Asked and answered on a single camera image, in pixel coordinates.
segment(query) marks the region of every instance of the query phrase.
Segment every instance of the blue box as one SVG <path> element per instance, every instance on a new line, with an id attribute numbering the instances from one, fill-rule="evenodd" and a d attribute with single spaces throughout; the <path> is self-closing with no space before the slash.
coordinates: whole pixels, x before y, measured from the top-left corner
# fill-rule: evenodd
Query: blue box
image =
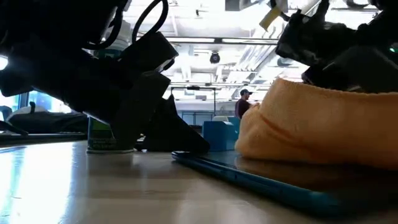
<path id="1" fill-rule="evenodd" d="M 228 117 L 228 121 L 229 122 L 231 122 L 233 125 L 234 125 L 234 127 L 235 127 L 235 131 L 237 131 L 238 132 L 238 135 L 239 135 L 239 128 L 240 128 L 240 126 L 241 126 L 241 120 L 240 120 L 240 118 L 237 118 L 237 117 L 235 117 L 235 116 L 230 116 L 230 117 Z"/>
<path id="2" fill-rule="evenodd" d="M 202 136 L 210 144 L 210 151 L 234 150 L 238 140 L 235 126 L 225 121 L 205 121 Z"/>

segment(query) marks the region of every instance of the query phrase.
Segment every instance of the red shirt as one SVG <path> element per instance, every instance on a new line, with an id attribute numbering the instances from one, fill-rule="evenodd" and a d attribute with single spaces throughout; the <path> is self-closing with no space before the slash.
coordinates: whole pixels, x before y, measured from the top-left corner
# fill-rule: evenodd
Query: red shirt
<path id="1" fill-rule="evenodd" d="M 235 104 L 235 116 L 242 119 L 243 114 L 250 108 L 250 103 L 239 99 Z"/>

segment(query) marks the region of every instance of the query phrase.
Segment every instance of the tabletop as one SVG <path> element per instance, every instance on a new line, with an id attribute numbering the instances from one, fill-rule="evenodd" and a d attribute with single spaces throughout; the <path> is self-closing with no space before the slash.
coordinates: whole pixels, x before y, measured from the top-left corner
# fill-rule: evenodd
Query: tabletop
<path id="1" fill-rule="evenodd" d="M 181 166 L 170 153 L 101 156 L 86 148 L 0 149 L 0 224 L 335 223 Z M 398 223 L 398 212 L 340 223 Z"/>

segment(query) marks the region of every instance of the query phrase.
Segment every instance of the tablet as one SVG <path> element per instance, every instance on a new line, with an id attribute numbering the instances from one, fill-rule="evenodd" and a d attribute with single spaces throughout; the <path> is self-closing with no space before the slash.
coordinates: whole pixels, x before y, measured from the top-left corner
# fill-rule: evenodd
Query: tablet
<path id="1" fill-rule="evenodd" d="M 363 166 L 255 161 L 235 151 L 173 152 L 179 163 L 317 216 L 379 210 L 398 201 L 398 172 Z"/>

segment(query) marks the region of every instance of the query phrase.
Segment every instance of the white ceiling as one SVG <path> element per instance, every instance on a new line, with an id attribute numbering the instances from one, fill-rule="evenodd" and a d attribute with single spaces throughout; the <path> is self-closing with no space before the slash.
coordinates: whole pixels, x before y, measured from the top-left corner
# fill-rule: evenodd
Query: white ceiling
<path id="1" fill-rule="evenodd" d="M 306 5 L 309 0 L 289 1 L 291 7 Z M 134 27 L 143 10 L 152 0 L 132 0 L 131 6 L 124 13 L 124 20 Z M 258 26 L 259 21 L 269 11 L 262 3 L 251 6 L 240 12 L 226 12 L 225 0 L 169 0 L 169 17 L 161 28 L 167 37 L 253 37 L 278 38 L 285 22 L 276 20 L 268 32 Z M 331 5 L 334 9 L 346 8 L 342 0 L 335 0 Z M 162 7 L 159 4 L 140 27 L 140 33 L 148 31 L 159 18 Z M 350 28 L 357 28 L 372 19 L 374 12 L 330 11 L 326 19 L 331 22 L 342 22 Z M 177 44 L 175 48 L 180 56 L 176 58 L 172 68 L 165 71 L 172 83 L 178 86 L 191 84 L 214 83 L 218 88 L 218 101 L 233 100 L 242 88 L 254 91 L 252 99 L 262 100 L 271 82 L 276 77 L 299 82 L 301 73 L 306 66 L 297 62 L 289 68 L 277 66 L 279 56 L 272 55 L 274 46 L 256 45 L 221 45 L 221 44 Z M 212 51 L 218 51 L 221 61 L 217 65 L 210 63 Z M 212 91 L 174 90 L 176 99 L 194 100 L 206 96 L 213 99 Z"/>

